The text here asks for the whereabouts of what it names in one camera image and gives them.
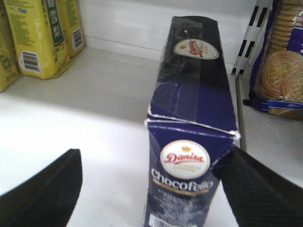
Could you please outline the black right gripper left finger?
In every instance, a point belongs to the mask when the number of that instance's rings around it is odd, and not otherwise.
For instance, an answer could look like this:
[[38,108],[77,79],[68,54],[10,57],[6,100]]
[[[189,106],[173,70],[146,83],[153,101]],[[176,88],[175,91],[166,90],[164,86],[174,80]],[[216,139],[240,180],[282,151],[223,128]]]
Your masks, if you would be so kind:
[[67,226],[82,187],[79,149],[69,149],[50,165],[0,197],[2,227]]

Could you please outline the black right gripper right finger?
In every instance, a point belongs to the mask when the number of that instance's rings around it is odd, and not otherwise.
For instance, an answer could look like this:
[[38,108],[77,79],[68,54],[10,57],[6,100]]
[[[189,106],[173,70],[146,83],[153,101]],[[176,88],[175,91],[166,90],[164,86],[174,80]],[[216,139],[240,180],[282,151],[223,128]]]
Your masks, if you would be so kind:
[[222,183],[238,226],[303,225],[303,189],[238,147],[228,157]]

